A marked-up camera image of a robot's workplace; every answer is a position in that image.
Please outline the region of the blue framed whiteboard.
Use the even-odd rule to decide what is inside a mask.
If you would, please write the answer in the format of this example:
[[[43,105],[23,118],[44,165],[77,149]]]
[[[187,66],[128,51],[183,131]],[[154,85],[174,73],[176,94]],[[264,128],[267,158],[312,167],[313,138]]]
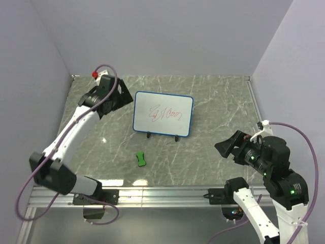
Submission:
[[[138,91],[135,93],[133,130],[188,137],[193,105],[191,96]]]

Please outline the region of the green whiteboard eraser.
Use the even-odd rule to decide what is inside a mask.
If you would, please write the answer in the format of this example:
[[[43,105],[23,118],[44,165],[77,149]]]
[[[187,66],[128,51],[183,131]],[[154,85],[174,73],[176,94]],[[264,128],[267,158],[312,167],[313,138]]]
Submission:
[[[144,159],[144,152],[143,151],[138,151],[136,153],[136,157],[137,157],[137,160],[138,160],[138,166],[139,167],[146,166],[146,161]]]

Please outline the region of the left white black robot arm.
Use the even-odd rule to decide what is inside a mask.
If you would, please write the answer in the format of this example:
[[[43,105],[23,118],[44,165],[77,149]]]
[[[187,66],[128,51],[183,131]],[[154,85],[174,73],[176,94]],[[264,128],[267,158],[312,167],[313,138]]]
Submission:
[[[42,153],[29,158],[34,182],[62,195],[83,194],[90,204],[104,198],[102,183],[77,175],[69,167],[76,150],[103,116],[133,102],[124,81],[104,74],[98,84],[85,93],[78,102],[70,121],[58,137]]]

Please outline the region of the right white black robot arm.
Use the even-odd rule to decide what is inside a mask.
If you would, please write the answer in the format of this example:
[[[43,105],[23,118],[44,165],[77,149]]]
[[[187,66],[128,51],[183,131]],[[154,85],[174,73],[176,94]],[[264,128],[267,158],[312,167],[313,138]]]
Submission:
[[[270,129],[250,136],[236,131],[229,139],[216,143],[219,154],[239,165],[248,165],[260,173],[277,213],[274,226],[263,212],[241,177],[229,179],[224,186],[224,199],[238,204],[254,227],[260,243],[308,243],[308,187],[306,181],[290,169],[290,149],[286,141]]]

